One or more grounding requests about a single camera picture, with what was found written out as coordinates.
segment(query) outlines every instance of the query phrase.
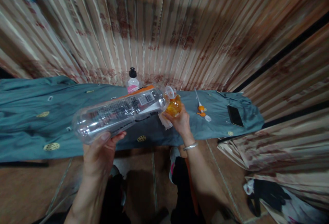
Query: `bangle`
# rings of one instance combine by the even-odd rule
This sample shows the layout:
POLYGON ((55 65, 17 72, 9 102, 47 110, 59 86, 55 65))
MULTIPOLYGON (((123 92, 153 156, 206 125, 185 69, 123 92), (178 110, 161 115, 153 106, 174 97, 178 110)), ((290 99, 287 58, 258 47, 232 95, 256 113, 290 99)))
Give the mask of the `bangle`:
POLYGON ((195 142, 194 144, 191 144, 190 146, 185 147, 183 150, 186 151, 186 150, 189 150, 189 149, 194 148, 196 146, 198 146, 198 142, 195 142))

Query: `plastic bottle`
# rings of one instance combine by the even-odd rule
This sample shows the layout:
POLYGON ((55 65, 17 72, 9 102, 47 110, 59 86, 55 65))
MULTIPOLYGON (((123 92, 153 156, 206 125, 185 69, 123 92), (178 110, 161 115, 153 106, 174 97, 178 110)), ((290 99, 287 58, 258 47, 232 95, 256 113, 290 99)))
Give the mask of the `plastic bottle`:
POLYGON ((82 108, 73 117, 73 130, 85 144, 91 144, 104 131, 111 132, 113 137, 137 121, 165 111, 172 96, 170 90, 171 87, 152 84, 126 96, 82 108))
POLYGON ((135 68, 130 68, 129 77, 130 79, 128 80, 128 94, 139 89, 139 81, 137 79, 137 72, 135 71, 135 68))
POLYGON ((182 110, 181 98, 177 95, 177 90, 171 86, 166 86, 166 95, 170 98, 170 102, 165 112, 177 117, 182 110))

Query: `pink label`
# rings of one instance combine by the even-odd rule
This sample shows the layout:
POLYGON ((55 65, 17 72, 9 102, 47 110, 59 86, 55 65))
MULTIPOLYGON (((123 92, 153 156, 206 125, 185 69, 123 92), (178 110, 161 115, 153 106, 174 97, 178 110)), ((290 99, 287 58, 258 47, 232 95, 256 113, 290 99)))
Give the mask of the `pink label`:
POLYGON ((128 94, 134 92, 138 90, 138 86, 137 85, 131 85, 131 86, 128 86, 128 94))

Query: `smartphone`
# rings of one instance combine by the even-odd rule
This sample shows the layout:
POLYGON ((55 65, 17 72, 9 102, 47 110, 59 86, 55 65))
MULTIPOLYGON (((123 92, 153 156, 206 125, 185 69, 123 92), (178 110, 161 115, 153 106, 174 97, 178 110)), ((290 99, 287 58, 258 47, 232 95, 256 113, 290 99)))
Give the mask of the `smartphone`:
POLYGON ((243 127, 243 123, 242 123, 241 116, 239 114, 239 110, 235 107, 232 107, 232 106, 227 106, 227 109, 229 111, 231 123, 233 125, 243 127))

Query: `barcode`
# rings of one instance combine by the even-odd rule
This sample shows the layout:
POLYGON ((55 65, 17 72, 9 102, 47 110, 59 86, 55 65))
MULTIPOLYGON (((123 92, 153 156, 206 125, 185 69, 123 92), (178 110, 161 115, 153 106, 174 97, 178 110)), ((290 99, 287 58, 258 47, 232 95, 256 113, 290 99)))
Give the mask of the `barcode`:
POLYGON ((146 94, 144 96, 141 96, 138 98, 138 101, 140 102, 140 104, 143 106, 146 103, 153 101, 154 100, 154 96, 152 95, 152 93, 150 94, 146 94))

